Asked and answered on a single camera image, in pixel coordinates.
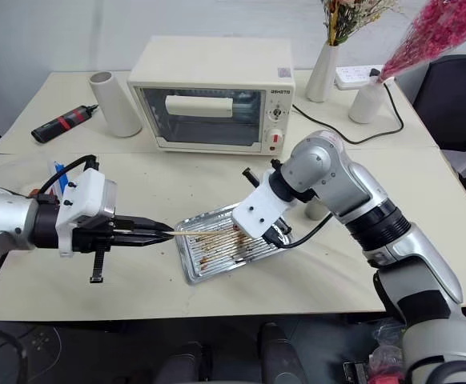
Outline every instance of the table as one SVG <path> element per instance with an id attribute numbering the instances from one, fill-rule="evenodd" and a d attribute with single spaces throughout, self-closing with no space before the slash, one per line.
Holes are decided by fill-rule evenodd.
<path id="1" fill-rule="evenodd" d="M 114 72 L 119 83 L 133 103 L 130 91 L 127 89 L 129 72 Z M 304 89 L 310 70 L 297 70 L 295 81 L 297 91 L 294 103 L 304 112 L 336 126 L 347 137 L 359 140 L 367 136 L 394 130 L 398 122 L 387 100 L 381 108 L 376 120 L 369 125 L 360 125 L 351 121 L 347 116 L 357 90 L 337 90 L 331 92 L 331 99 L 325 103 L 308 101 L 304 96 Z M 94 117 L 66 132 L 47 144 L 38 144 L 30 132 L 45 122 L 71 110 L 79 105 L 91 105 L 96 99 L 90 89 L 87 79 L 91 73 L 52 73 L 42 85 L 38 93 L 32 98 L 25 110 L 20 114 L 7 134 L 0 140 L 0 154 L 32 154 L 34 152 L 51 153 L 136 153 L 156 152 L 151 130 L 142 129 L 139 134 L 131 138 L 116 138 L 106 130 L 106 121 L 101 111 Z M 347 144 L 347 148 L 421 148 L 436 147 L 436 143 L 425 129 L 424 124 L 412 109 L 400 88 L 391 87 L 397 108 L 405 121 L 405 128 L 398 135 L 366 142 L 360 146 Z M 291 114 L 285 149 L 291 149 L 301 138 L 319 129 L 314 123 L 299 115 Z"/>
<path id="2" fill-rule="evenodd" d="M 387 189 L 448 260 L 466 304 L 466 194 L 435 147 L 350 150 Z M 118 214 L 174 225 L 245 198 L 240 175 L 260 174 L 265 157 L 220 154 L 98 154 L 100 170 L 119 185 Z M 76 154 L 60 154 L 69 162 Z M 19 158 L 0 155 L 0 165 Z M 25 168 L 22 174 L 31 173 Z M 217 180 L 226 183 L 219 188 Z M 315 222 L 303 206 L 287 215 L 296 238 Z M 382 310 L 374 270 L 336 220 L 299 248 L 189 286 L 173 240 L 145 248 L 114 248 L 103 284 L 89 284 L 92 254 L 60 258 L 56 250 L 12 252 L 0 273 L 0 320 L 80 321 L 241 314 Z"/>

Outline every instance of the oven glass door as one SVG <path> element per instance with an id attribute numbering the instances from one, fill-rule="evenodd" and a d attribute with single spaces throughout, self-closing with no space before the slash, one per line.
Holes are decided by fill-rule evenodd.
<path id="1" fill-rule="evenodd" d="M 168 142 L 252 146 L 261 142 L 261 90 L 138 88 L 155 135 Z"/>

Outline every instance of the power strip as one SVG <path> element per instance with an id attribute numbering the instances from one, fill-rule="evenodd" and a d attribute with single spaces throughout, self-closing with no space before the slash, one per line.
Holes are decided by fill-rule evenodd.
<path id="1" fill-rule="evenodd" d="M 383 66 L 338 66 L 336 67 L 336 85 L 340 90 L 358 90 L 368 83 L 372 68 L 382 70 Z"/>

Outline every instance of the white wall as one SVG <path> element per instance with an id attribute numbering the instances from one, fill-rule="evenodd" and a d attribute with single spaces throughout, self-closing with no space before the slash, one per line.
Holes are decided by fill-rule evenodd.
<path id="1" fill-rule="evenodd" d="M 424 3 L 401 1 L 402 14 L 341 47 L 340 65 L 389 57 Z M 314 65 L 325 40 L 319 0 L 0 0 L 0 131 L 50 71 L 130 69 L 153 34 L 290 38 L 298 68 Z"/>

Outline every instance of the red and black tool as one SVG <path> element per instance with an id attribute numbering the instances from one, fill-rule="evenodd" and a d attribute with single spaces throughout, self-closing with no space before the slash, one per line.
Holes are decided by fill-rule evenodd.
<path id="1" fill-rule="evenodd" d="M 42 144 L 49 142 L 52 138 L 56 138 L 60 134 L 76 127 L 78 124 L 82 124 L 86 120 L 89 120 L 96 108 L 98 108 L 98 104 L 93 106 L 79 106 L 62 116 L 54 118 L 51 122 L 47 122 L 39 128 L 36 128 L 31 132 L 32 136 Z"/>

